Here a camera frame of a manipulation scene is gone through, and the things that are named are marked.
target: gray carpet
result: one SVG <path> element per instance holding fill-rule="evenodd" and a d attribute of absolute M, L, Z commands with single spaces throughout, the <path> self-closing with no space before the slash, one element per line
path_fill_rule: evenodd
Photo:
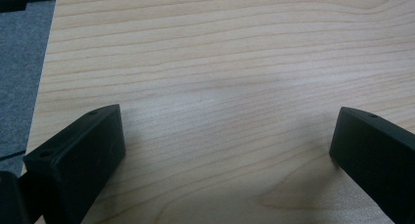
<path fill-rule="evenodd" d="M 22 172 L 55 1 L 0 14 L 0 170 Z"/>

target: light wood surface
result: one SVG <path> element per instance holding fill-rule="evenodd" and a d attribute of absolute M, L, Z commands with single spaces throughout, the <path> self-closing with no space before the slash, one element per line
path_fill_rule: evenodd
<path fill-rule="evenodd" d="M 84 223 L 391 223 L 328 149 L 341 106 L 415 131 L 414 13 L 57 0 L 28 148 L 120 103 L 127 155 Z"/>

